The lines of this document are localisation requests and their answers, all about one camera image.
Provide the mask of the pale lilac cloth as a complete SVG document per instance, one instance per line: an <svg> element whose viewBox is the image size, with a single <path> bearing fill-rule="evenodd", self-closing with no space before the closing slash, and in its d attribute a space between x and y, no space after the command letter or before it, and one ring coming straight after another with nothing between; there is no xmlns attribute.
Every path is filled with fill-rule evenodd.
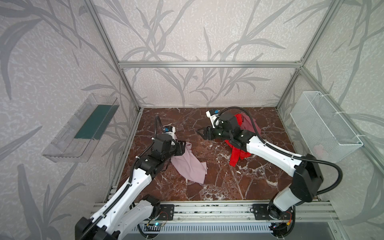
<svg viewBox="0 0 384 240"><path fill-rule="evenodd" d="M186 180L204 184L208 173L207 163L200 162L192 153L192 144L186 142L185 153L182 156L173 156L171 163Z"/></svg>

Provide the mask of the red cloth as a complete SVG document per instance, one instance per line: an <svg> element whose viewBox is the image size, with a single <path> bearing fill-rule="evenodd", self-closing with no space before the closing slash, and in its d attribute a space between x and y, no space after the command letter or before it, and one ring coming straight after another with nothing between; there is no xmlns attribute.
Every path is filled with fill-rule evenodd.
<svg viewBox="0 0 384 240"><path fill-rule="evenodd" d="M238 125L240 127L240 114L235 115ZM237 140L225 140L225 142L231 147L232 153L230 157L230 166L235 167L239 160L249 158L252 154L242 149L242 143Z"/></svg>

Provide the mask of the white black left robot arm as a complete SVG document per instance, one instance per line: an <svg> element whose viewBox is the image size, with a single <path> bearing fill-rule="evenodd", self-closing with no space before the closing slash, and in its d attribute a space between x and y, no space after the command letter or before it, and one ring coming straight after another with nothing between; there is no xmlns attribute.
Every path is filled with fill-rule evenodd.
<svg viewBox="0 0 384 240"><path fill-rule="evenodd" d="M130 177L113 197L89 219L81 218L75 225L76 240L122 240L137 225L160 213L160 201L146 196L137 205L135 199L163 170L173 156L185 153L186 142L169 134L160 134L138 156Z"/></svg>

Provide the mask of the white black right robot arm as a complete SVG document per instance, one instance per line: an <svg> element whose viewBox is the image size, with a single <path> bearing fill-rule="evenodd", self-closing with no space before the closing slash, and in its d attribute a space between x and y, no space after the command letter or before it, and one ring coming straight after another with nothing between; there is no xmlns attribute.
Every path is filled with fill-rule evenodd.
<svg viewBox="0 0 384 240"><path fill-rule="evenodd" d="M220 114L218 110L210 110L206 115L212 125L197 130L204 140L225 140L235 150L259 156L292 177L292 183L268 204L267 212L272 219L280 219L295 204L309 203L314 199L323 183L323 176L313 156L308 155L310 160L304 161L300 159L301 155L264 142L258 131L241 129L237 118L229 112Z"/></svg>

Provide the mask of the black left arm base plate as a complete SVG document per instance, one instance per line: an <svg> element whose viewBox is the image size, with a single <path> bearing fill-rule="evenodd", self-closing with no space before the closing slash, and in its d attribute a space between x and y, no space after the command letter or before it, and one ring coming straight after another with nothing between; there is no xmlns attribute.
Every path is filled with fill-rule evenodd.
<svg viewBox="0 0 384 240"><path fill-rule="evenodd" d="M172 221L175 213L175 205L173 204L160 204L153 208L150 216L151 220L157 221Z"/></svg>

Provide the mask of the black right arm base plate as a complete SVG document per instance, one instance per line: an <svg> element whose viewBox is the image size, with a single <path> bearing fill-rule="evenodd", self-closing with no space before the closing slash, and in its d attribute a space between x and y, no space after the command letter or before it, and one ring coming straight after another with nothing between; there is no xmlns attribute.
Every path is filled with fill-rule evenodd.
<svg viewBox="0 0 384 240"><path fill-rule="evenodd" d="M274 214L274 217L269 212L268 204L253 204L250 208L250 212L254 215L255 220L265 220L265 221L283 221L288 222L292 219L292 215L295 212L291 207L285 212Z"/></svg>

